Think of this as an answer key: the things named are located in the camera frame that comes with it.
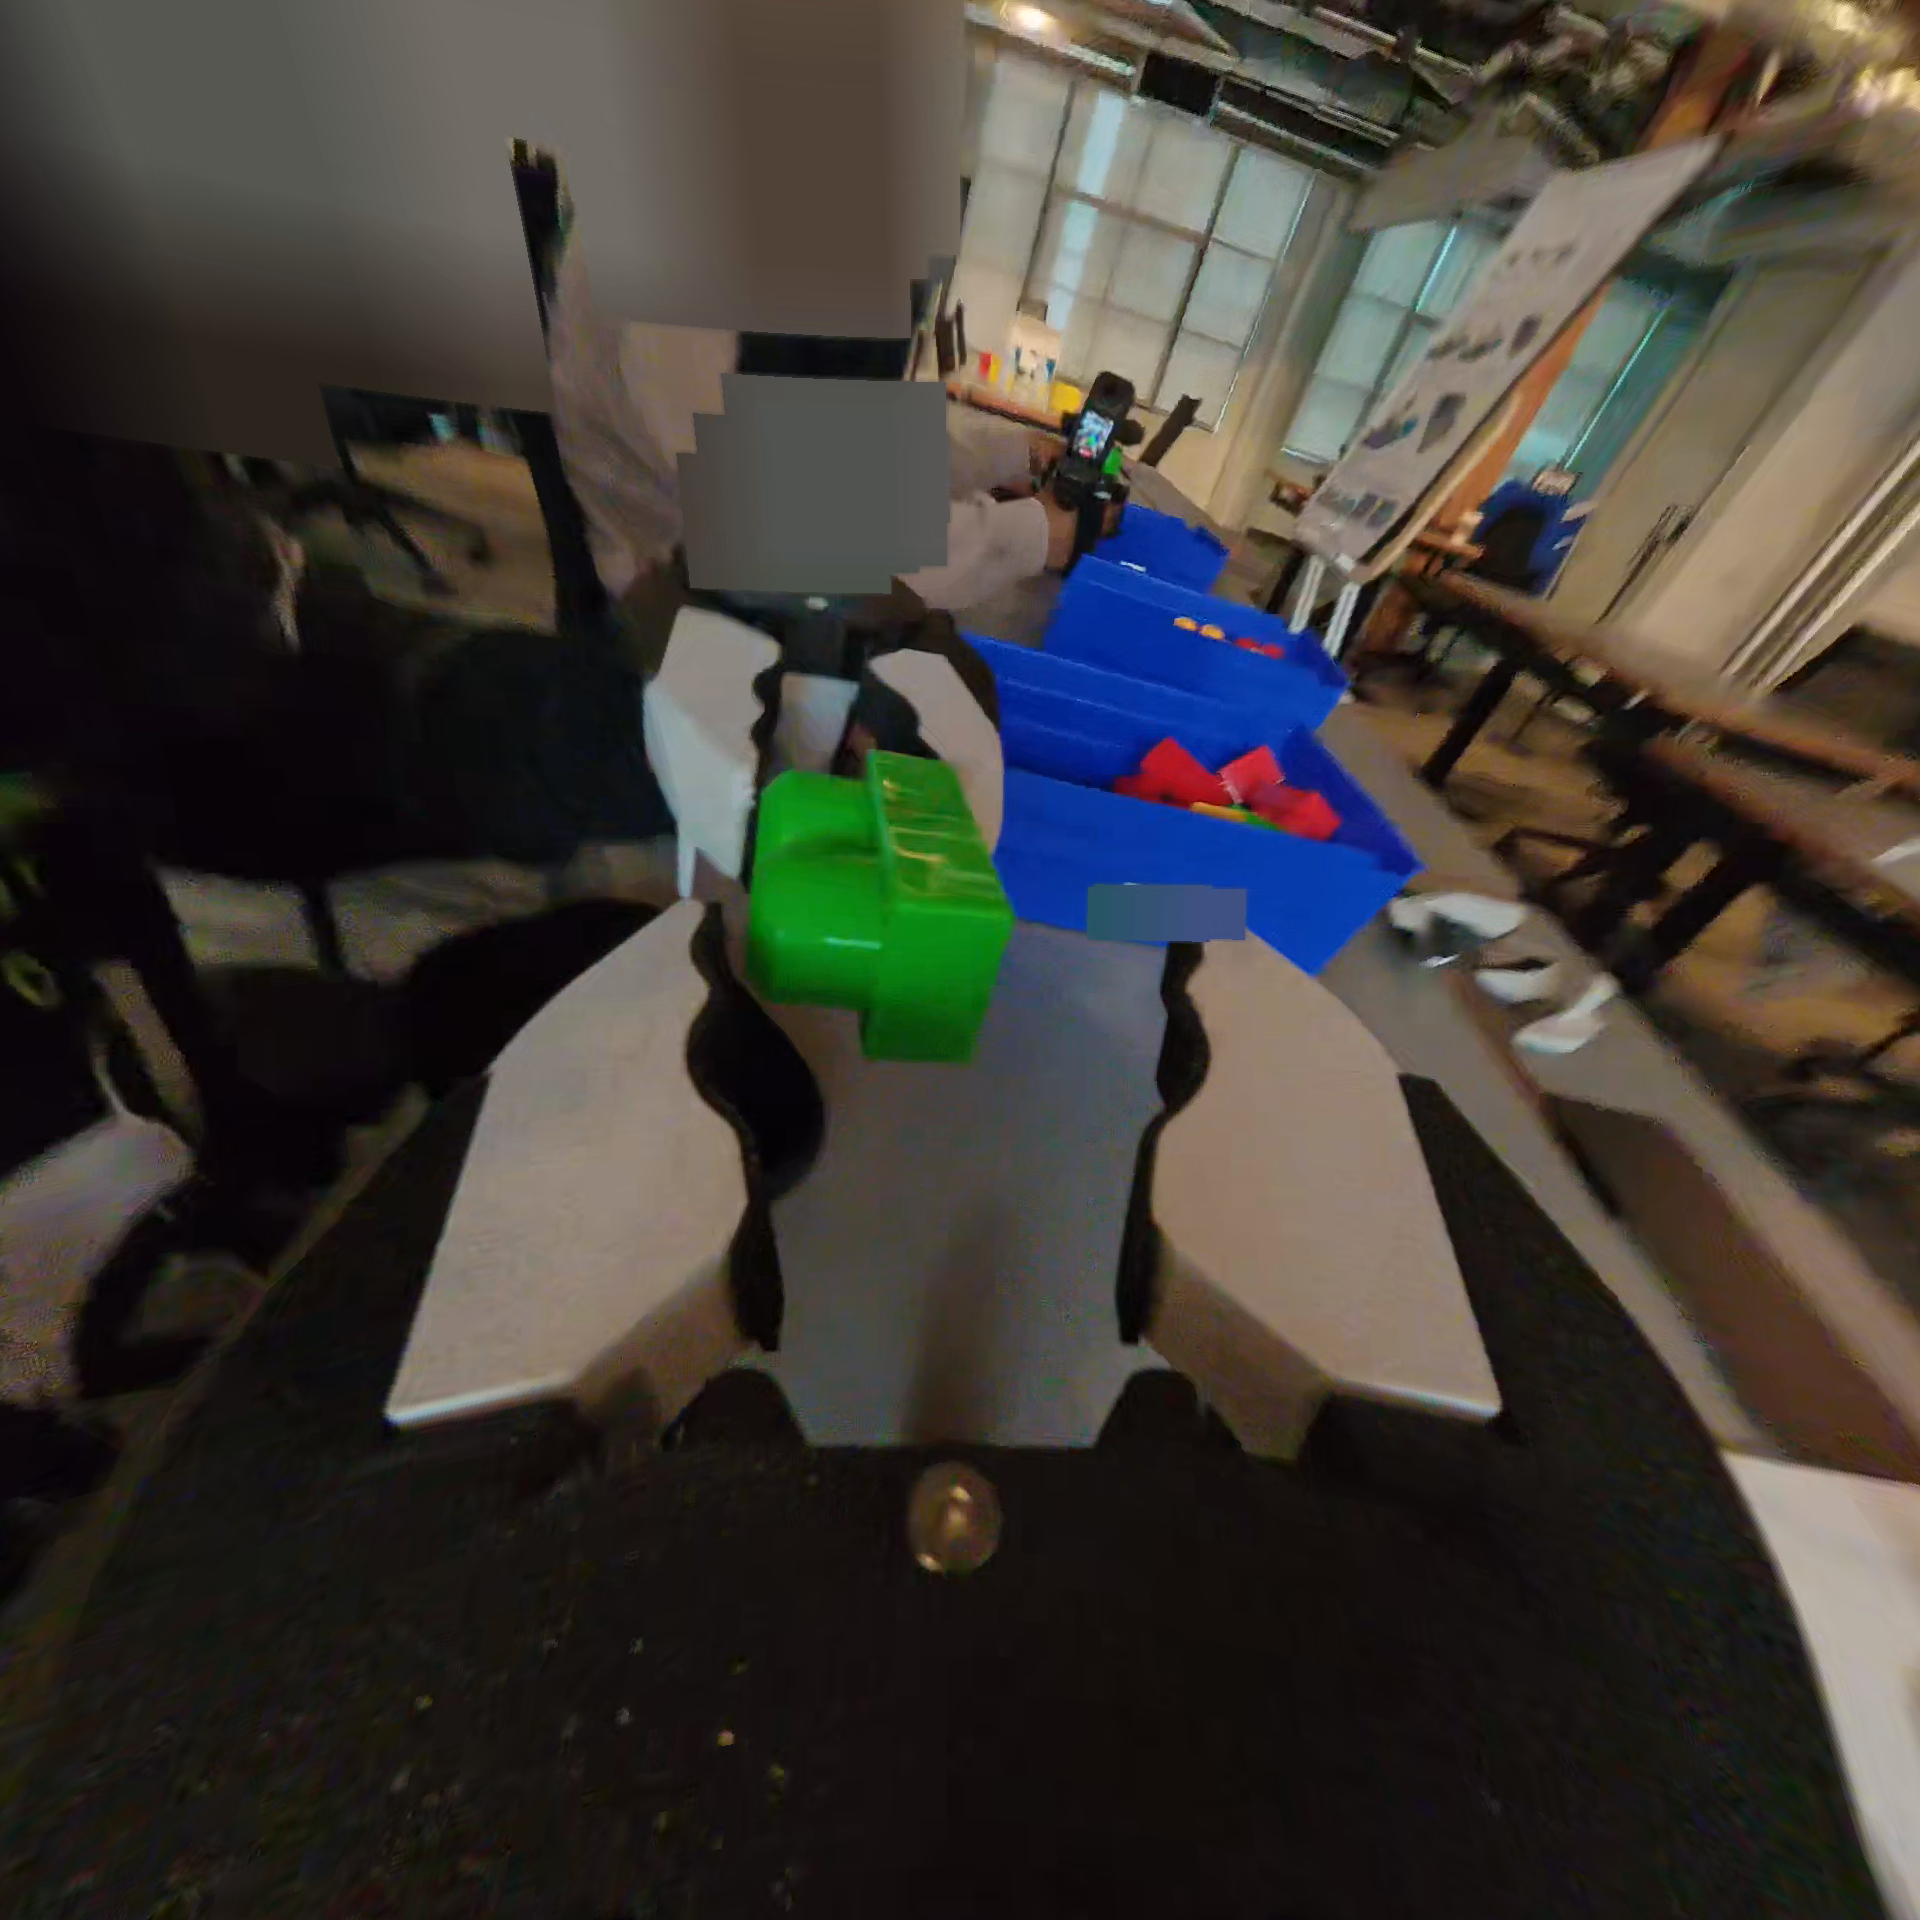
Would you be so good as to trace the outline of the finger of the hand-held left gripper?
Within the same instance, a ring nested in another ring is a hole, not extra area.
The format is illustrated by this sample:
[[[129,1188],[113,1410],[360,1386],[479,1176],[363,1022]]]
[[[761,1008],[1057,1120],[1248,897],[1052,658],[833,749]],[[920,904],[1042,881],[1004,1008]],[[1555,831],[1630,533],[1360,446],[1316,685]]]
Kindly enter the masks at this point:
[[[703,866],[744,870],[761,781],[771,637],[732,614],[683,605],[646,689],[646,751],[675,821],[679,895]]]
[[[983,844],[1000,844],[1004,749],[998,706],[950,656],[904,647],[867,661],[858,680],[858,737],[872,751],[947,762]]]

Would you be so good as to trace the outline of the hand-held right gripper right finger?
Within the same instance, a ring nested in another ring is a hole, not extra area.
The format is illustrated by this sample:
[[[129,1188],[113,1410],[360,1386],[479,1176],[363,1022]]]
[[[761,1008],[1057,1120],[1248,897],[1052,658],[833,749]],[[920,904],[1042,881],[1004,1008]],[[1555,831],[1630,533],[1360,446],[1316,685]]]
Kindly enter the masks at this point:
[[[1490,1423],[1498,1374],[1385,1046],[1268,944],[1171,944],[1159,994],[1121,1341],[1225,1423],[1330,1400]]]

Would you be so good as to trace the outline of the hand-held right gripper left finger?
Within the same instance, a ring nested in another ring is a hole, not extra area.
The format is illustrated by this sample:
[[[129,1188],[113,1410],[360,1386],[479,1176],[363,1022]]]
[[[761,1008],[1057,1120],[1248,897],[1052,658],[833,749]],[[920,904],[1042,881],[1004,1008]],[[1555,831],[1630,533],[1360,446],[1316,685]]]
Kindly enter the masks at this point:
[[[707,1054],[736,989],[723,908],[682,900],[499,1054],[390,1423],[561,1404],[673,1425],[745,1352],[777,1349],[772,1198]]]

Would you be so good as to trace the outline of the blue plastic bin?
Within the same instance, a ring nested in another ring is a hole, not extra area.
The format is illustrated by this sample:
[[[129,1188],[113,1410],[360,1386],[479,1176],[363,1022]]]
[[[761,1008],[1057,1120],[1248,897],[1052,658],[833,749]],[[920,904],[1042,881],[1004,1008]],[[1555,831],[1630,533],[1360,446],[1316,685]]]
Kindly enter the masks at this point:
[[[1177,631],[1171,621],[1179,614],[1218,623],[1225,640]],[[1239,636],[1286,642],[1288,658],[1248,656],[1233,644]],[[1063,578],[1042,649],[1283,727],[1319,729],[1351,695],[1350,677],[1314,633],[1294,631],[1259,608],[1092,557]]]
[[[1163,585],[1212,592],[1233,548],[1208,525],[1127,500],[1114,530],[1092,541],[1091,557]]]
[[[1004,808],[998,868],[1022,921],[1088,929],[1098,887],[1239,895],[1244,929],[1307,974],[1404,893],[1424,863],[1366,786],[1307,727],[1241,712],[1201,692],[969,633],[1000,692]],[[1246,753],[1322,800],[1312,836],[1234,800],[1145,800],[1155,749],[1215,772]]]

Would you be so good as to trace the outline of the green mega block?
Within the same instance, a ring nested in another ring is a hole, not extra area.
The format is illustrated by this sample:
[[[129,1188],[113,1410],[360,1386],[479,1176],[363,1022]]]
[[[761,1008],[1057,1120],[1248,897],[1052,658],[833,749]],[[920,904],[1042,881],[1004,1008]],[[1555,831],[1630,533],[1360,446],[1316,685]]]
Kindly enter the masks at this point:
[[[858,1018],[872,1061],[968,1065],[1018,922],[959,772],[873,751],[759,794],[747,974]]]

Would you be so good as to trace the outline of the pile of mega blocks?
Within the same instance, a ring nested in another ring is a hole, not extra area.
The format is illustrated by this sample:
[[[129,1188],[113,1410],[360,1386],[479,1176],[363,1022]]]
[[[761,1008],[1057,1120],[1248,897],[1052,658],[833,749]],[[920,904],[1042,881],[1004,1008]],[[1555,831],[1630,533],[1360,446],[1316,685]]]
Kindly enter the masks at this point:
[[[1220,765],[1208,765],[1182,741],[1166,735],[1138,765],[1112,784],[1127,800],[1182,808],[1220,823],[1327,844],[1345,824],[1330,800],[1289,781],[1268,746],[1248,749]]]

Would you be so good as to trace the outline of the person's left forearm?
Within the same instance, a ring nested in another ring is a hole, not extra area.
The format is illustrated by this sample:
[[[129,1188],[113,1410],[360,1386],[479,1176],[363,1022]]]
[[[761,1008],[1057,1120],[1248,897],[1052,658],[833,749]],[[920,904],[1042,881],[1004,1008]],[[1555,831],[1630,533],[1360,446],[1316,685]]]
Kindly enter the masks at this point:
[[[563,868],[675,824],[643,679],[604,637],[427,618],[278,656],[156,743],[163,863],[330,879],[436,860]]]

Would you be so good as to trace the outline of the window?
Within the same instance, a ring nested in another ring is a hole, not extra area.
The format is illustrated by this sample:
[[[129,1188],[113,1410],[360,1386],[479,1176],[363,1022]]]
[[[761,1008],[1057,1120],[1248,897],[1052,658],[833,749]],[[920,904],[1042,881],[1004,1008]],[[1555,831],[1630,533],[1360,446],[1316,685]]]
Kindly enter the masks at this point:
[[[1283,433],[1283,454],[1334,463],[1451,317],[1499,244],[1492,225],[1465,218],[1402,223],[1370,234]]]
[[[987,50],[953,298],[962,365],[1016,381],[1018,326],[1057,377],[1129,378],[1147,414],[1194,400],[1223,430],[1306,234],[1310,166],[1137,102],[1057,64]]]

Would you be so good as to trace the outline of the blue cloth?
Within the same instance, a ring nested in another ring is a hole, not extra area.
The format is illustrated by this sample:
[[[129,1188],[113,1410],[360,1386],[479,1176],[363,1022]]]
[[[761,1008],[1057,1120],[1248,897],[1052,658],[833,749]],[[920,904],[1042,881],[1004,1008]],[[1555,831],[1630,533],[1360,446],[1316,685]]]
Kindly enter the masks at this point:
[[[1590,509],[1570,468],[1540,468],[1503,482],[1480,506],[1473,528],[1476,557],[1467,572],[1503,589],[1548,594]]]

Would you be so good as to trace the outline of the wooden table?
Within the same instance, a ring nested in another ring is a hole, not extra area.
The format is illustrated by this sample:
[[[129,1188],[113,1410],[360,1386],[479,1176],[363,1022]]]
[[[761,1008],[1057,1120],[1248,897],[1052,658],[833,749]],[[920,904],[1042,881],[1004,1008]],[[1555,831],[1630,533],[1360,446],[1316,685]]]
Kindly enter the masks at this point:
[[[1842,776],[1870,798],[1919,794],[1914,759],[1776,706],[1755,689],[1687,666],[1614,628],[1570,618],[1545,599],[1498,588],[1464,569],[1415,580],[1409,594],[1422,613],[1475,636],[1492,654],[1419,770],[1419,780],[1435,792],[1449,786],[1511,687],[1529,679],[1550,703],[1578,703],[1603,724],[1620,722],[1633,737],[1720,735]]]

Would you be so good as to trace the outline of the white poster board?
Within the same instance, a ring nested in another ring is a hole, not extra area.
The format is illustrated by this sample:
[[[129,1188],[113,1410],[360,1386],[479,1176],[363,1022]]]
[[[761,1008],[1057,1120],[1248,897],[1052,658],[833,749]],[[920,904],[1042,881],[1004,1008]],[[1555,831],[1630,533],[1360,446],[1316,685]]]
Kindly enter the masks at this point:
[[[1297,545],[1366,578],[1424,525],[1518,384],[1720,151],[1703,135],[1548,180],[1306,500]]]

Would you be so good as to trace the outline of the white plastic tray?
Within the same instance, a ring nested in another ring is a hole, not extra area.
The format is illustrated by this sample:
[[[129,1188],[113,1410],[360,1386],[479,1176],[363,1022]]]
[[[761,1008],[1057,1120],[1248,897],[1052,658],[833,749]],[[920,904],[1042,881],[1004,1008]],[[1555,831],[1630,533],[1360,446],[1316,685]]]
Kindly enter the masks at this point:
[[[1919,1490],[1723,1456],[1793,1599],[1890,1914],[1919,1914]]]

